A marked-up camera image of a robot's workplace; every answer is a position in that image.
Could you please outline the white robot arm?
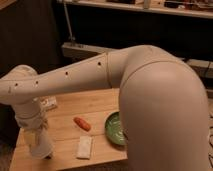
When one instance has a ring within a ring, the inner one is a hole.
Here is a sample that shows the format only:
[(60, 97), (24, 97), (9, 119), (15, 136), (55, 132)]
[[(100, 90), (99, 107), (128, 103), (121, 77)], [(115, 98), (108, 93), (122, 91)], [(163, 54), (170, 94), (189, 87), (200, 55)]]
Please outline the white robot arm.
[(152, 45), (103, 53), (47, 73), (19, 65), (0, 78), (0, 103), (29, 134), (32, 156), (52, 153), (42, 96), (117, 88), (133, 171), (208, 171), (209, 106), (205, 87), (185, 62)]

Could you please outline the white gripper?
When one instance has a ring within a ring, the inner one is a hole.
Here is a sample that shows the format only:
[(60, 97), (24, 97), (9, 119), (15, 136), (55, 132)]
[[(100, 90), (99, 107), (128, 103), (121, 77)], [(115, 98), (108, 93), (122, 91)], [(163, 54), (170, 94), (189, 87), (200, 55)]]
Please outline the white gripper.
[(32, 157), (43, 159), (52, 154), (53, 144), (45, 128), (25, 130), (23, 136)]

